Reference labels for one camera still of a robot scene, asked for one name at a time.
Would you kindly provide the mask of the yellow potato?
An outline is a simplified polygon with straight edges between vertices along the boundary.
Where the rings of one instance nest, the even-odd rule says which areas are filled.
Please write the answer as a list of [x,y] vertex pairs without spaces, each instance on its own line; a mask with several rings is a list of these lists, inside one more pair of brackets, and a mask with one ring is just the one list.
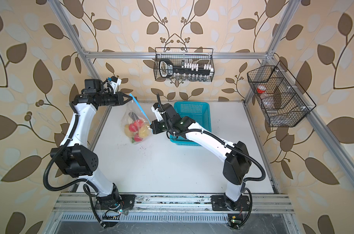
[[138,135],[140,138],[145,139],[146,137],[148,137],[151,134],[151,132],[152,131],[149,129],[149,127],[147,125],[145,125],[139,129]]
[[132,138],[134,136],[134,132],[132,132],[130,129],[129,129],[129,124],[126,124],[125,127],[124,127],[124,133],[127,137],[130,137]]

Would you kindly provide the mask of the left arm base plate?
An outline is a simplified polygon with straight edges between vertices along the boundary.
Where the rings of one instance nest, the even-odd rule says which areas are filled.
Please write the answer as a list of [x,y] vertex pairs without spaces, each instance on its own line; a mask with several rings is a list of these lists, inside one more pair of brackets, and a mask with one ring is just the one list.
[[136,195],[134,194],[122,194],[119,195],[119,199],[113,198],[112,195],[106,197],[96,197],[95,208],[98,210],[116,210],[119,211],[132,209],[135,205]]

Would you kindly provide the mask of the clear zip top bag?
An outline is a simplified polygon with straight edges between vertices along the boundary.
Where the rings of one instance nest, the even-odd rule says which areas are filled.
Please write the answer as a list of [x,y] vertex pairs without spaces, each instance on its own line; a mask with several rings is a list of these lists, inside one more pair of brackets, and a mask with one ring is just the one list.
[[137,99],[129,94],[132,99],[126,103],[126,111],[121,120],[121,128],[130,142],[134,145],[145,141],[151,134],[151,122]]

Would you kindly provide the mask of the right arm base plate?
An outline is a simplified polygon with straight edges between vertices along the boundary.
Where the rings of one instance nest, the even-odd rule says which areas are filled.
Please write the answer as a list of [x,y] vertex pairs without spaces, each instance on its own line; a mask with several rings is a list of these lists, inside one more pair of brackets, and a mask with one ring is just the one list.
[[226,195],[212,195],[211,204],[213,211],[249,211],[252,202],[249,196],[241,196],[238,201],[232,201]]

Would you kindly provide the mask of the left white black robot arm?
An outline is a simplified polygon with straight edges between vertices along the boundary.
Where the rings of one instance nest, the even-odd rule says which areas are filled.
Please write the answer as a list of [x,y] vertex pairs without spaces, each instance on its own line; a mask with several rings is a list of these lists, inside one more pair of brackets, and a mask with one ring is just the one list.
[[[43,184],[49,191],[61,191],[82,182],[85,192],[99,203],[112,209],[124,204],[116,185],[110,182],[98,169],[98,156],[88,149],[88,134],[91,123],[101,106],[122,106],[133,98],[118,90],[121,79],[112,76],[105,81],[87,79],[85,88],[70,102],[73,111],[72,122],[60,146],[50,151],[51,161],[43,174]],[[56,164],[64,175],[74,181],[54,187],[49,183],[49,173]]]

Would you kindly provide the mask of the red yellow mango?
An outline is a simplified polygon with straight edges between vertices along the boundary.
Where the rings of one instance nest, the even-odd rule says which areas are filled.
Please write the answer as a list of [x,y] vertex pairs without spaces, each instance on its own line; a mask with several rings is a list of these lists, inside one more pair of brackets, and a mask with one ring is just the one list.
[[142,119],[138,119],[138,120],[136,120],[136,125],[139,127],[139,128],[141,128],[143,125],[144,125],[144,120],[142,120]]

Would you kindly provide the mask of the red apple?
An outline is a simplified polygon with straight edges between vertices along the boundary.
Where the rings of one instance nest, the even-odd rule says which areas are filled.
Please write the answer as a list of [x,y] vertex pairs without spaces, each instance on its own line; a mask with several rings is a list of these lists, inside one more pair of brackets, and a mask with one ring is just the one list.
[[136,123],[132,123],[128,125],[128,129],[130,132],[136,133],[139,130],[139,127]]

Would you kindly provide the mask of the red tomato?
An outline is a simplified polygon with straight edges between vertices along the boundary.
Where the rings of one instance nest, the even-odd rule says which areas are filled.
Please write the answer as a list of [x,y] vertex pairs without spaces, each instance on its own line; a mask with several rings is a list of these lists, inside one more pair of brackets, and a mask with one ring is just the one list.
[[135,134],[132,137],[132,139],[133,139],[134,142],[142,142],[143,141],[143,138],[141,138],[138,134]]

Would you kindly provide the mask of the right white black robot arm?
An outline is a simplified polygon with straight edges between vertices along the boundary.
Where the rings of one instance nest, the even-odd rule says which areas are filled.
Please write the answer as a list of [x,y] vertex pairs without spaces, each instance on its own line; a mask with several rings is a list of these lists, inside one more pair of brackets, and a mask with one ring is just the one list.
[[231,210],[235,209],[243,193],[249,191],[246,187],[248,181],[266,178],[263,166],[249,155],[243,142],[233,143],[218,137],[193,118],[182,117],[169,103],[156,102],[151,110],[156,116],[151,123],[153,134],[166,132],[173,138],[193,141],[223,162],[223,175],[228,182],[224,198]]

